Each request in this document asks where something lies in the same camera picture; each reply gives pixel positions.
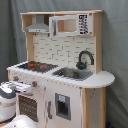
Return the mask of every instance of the cabinet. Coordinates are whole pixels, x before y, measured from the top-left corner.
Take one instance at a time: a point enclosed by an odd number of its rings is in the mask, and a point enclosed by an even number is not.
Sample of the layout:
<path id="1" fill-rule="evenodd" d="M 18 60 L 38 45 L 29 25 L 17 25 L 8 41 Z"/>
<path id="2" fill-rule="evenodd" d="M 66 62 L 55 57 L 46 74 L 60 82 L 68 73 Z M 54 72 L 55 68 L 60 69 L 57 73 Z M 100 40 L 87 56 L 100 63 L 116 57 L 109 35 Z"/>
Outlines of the cabinet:
<path id="1" fill-rule="evenodd" d="M 83 128 L 81 89 L 46 82 L 47 128 Z"/>

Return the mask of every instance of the oven knob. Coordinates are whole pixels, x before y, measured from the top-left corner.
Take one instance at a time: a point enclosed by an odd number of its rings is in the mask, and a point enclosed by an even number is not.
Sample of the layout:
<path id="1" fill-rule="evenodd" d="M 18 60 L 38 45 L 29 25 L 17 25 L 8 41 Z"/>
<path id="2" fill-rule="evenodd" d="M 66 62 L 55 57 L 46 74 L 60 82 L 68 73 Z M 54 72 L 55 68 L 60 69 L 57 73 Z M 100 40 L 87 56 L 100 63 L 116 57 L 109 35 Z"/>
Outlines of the oven knob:
<path id="1" fill-rule="evenodd" d="M 18 80 L 19 80 L 18 76 L 13 77 L 13 81 L 18 81 Z"/>
<path id="2" fill-rule="evenodd" d="M 37 86 L 37 82 L 36 82 L 36 81 L 33 81 L 33 82 L 32 82 L 32 86 L 33 86 L 33 87 L 36 87 L 36 86 Z"/>

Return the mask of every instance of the backsplash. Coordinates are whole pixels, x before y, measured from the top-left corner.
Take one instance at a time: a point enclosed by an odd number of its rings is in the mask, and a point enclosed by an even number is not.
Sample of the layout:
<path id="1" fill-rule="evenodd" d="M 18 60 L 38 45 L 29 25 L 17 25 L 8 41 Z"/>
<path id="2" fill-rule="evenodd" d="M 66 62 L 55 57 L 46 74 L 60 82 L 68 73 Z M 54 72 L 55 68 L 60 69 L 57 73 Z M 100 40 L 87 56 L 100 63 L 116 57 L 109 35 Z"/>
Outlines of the backsplash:
<path id="1" fill-rule="evenodd" d="M 76 67 L 79 53 L 87 50 L 94 56 L 95 37 L 63 37 L 51 39 L 48 34 L 34 34 L 35 61 Z M 88 55 L 82 56 L 82 62 L 87 62 L 87 69 L 94 70 Z"/>

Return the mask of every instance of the toy sink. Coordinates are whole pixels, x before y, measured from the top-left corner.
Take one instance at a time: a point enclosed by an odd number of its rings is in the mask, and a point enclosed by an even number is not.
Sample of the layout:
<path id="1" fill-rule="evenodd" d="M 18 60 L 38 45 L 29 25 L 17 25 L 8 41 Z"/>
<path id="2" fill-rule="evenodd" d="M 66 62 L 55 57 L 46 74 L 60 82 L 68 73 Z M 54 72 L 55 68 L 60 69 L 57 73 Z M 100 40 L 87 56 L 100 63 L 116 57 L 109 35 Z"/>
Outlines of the toy sink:
<path id="1" fill-rule="evenodd" d="M 55 71 L 52 75 L 55 75 L 57 77 L 67 78 L 67 79 L 83 81 L 87 79 L 89 76 L 93 75 L 93 73 L 91 71 L 65 67 Z"/>

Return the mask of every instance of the gray wall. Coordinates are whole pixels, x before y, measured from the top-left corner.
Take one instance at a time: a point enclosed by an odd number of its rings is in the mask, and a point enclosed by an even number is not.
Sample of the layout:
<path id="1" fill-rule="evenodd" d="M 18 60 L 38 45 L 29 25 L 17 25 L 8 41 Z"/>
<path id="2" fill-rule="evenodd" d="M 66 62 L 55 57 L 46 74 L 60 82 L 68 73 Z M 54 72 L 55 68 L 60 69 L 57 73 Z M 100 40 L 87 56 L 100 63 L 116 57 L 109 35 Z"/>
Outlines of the gray wall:
<path id="1" fill-rule="evenodd" d="M 0 1 L 0 83 L 7 81 L 6 68 L 17 63 L 13 38 L 10 1 Z"/>
<path id="2" fill-rule="evenodd" d="M 107 87 L 107 121 L 114 128 L 128 127 L 128 1 L 127 0 L 12 0 L 12 25 L 14 42 L 11 38 L 3 39 L 0 30 L 0 62 L 2 62 L 5 51 L 11 46 L 15 55 L 17 49 L 18 62 L 26 60 L 25 35 L 21 30 L 21 12 L 29 11 L 81 11 L 81 10 L 104 10 L 103 13 L 103 70 L 113 73 L 116 77 L 115 83 Z M 2 27 L 7 33 L 11 28 L 9 14 L 6 13 L 7 23 Z M 14 58 L 6 53 L 5 61 L 10 62 Z M 2 63 L 2 73 L 8 66 Z"/>

